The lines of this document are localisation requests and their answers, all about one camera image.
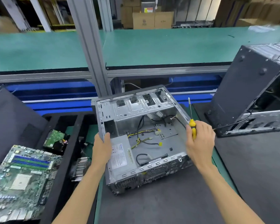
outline hand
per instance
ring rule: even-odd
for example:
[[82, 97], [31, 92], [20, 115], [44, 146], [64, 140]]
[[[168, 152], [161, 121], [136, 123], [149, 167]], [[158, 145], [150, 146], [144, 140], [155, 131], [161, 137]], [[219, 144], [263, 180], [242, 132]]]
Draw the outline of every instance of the hand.
[[202, 121], [195, 121], [197, 136], [192, 138], [192, 129], [187, 125], [187, 154], [200, 172], [212, 167], [212, 154], [215, 145], [215, 132]]
[[110, 133], [105, 134], [105, 142], [102, 141], [98, 133], [94, 137], [94, 145], [92, 148], [92, 166], [103, 168], [111, 158], [112, 145], [110, 141]]

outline yellow screwdriver handle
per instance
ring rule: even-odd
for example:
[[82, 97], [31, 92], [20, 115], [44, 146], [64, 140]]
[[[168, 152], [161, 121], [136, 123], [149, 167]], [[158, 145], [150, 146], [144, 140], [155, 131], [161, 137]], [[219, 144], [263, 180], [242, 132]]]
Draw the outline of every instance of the yellow screwdriver handle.
[[196, 132], [196, 123], [194, 122], [194, 119], [190, 119], [189, 125], [192, 128], [192, 138], [193, 140], [195, 140], [197, 132]]

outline black foam mat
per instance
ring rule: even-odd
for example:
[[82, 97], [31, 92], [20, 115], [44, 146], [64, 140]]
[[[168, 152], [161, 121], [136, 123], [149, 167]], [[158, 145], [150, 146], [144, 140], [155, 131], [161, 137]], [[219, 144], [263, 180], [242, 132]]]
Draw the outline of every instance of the black foam mat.
[[224, 223], [195, 166], [115, 196], [103, 187], [99, 223]]
[[[207, 122], [207, 103], [193, 105]], [[266, 224], [280, 224], [280, 132], [216, 138], [240, 195]]]

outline blue ram slot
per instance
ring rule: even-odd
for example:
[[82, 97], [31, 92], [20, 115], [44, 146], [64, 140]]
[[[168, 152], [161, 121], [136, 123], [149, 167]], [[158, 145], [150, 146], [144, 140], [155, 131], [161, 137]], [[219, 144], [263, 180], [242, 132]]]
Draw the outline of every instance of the blue ram slot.
[[28, 166], [32, 166], [32, 167], [40, 167], [40, 168], [48, 168], [49, 166], [45, 166], [45, 165], [40, 165], [40, 164], [35, 164], [35, 163], [28, 163], [28, 162], [23, 162], [23, 161], [19, 161], [19, 160], [13, 160], [11, 163], [19, 163], [19, 164], [24, 164], [24, 165], [28, 165]]
[[26, 159], [26, 160], [30, 160], [30, 161], [45, 163], [45, 164], [49, 164], [50, 163], [48, 161], [44, 161], [44, 160], [40, 160], [40, 159], [34, 159], [34, 158], [30, 158], [30, 157], [24, 157], [24, 156], [15, 156], [15, 158]]

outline person's left hand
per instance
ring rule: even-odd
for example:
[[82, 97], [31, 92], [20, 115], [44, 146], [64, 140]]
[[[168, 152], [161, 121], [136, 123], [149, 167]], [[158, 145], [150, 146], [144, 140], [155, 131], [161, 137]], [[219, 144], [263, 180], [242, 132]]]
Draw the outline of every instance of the person's left hand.
[[106, 163], [111, 158], [111, 153], [112, 145], [110, 141], [110, 133], [105, 134], [104, 142], [97, 133], [94, 137], [91, 165], [105, 169]]

